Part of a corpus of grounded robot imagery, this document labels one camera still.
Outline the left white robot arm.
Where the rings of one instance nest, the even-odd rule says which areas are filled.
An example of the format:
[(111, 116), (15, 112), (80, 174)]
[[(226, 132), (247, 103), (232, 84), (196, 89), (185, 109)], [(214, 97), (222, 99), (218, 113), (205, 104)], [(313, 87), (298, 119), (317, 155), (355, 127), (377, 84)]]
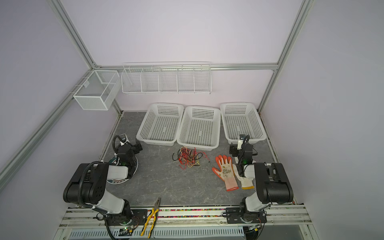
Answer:
[(129, 142), (113, 146), (115, 164), (92, 162), (80, 164), (67, 184), (63, 199), (66, 203), (77, 204), (80, 207), (92, 209), (102, 214), (108, 222), (120, 221), (120, 225), (132, 222), (134, 214), (130, 203), (106, 190), (108, 181), (130, 180), (138, 169), (136, 155), (143, 150), (139, 140), (132, 145)]

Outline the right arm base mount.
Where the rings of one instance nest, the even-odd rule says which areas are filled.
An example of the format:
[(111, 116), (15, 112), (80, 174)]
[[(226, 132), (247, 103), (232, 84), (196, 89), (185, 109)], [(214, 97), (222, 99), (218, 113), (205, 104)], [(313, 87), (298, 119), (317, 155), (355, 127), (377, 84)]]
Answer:
[(228, 224), (264, 224), (267, 222), (265, 211), (249, 212), (240, 207), (226, 208), (222, 214)]

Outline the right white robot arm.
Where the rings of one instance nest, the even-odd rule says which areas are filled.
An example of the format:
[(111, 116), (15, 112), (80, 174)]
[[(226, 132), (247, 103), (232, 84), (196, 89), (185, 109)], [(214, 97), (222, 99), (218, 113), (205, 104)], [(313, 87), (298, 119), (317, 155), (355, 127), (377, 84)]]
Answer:
[(238, 208), (227, 208), (229, 224), (264, 224), (266, 209), (273, 203), (291, 203), (293, 189), (281, 163), (259, 163), (253, 161), (253, 147), (250, 144), (230, 145), (229, 153), (235, 158), (234, 173), (242, 188), (255, 192), (243, 198)]

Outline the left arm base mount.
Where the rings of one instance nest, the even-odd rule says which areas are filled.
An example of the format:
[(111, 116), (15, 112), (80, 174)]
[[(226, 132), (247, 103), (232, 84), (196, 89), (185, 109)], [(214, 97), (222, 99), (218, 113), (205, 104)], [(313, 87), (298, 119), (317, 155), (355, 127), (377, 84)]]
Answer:
[(130, 217), (119, 215), (108, 215), (106, 221), (109, 226), (140, 226), (144, 225), (147, 221), (148, 210), (147, 209), (133, 209), (131, 210)]

